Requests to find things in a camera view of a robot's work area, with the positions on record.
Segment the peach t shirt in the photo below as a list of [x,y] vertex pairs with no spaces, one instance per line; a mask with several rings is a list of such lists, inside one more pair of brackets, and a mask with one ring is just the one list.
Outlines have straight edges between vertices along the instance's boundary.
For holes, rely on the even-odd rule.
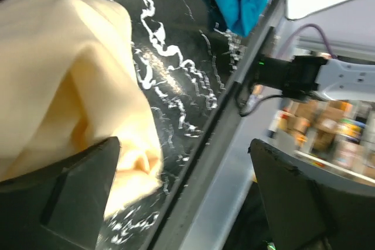
[[108,0],[1,1],[1,179],[120,141],[109,217],[160,186],[162,149],[138,86],[131,19]]

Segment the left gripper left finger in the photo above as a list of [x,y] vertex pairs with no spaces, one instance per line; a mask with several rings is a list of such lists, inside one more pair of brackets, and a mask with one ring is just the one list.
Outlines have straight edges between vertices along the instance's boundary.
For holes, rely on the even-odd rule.
[[94,249],[119,152],[110,137],[1,182],[1,249]]

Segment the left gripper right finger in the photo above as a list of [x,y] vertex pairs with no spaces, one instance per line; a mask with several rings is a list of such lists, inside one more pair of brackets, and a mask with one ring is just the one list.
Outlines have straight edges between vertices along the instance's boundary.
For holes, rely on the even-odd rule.
[[374,249],[374,187],[253,139],[248,149],[277,249]]

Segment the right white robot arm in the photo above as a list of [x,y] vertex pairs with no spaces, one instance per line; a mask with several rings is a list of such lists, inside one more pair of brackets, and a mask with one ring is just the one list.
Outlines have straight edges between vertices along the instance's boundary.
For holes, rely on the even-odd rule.
[[305,101],[374,102],[374,66],[338,59],[296,56],[291,61],[263,57],[251,65],[253,82],[280,90],[285,98]]

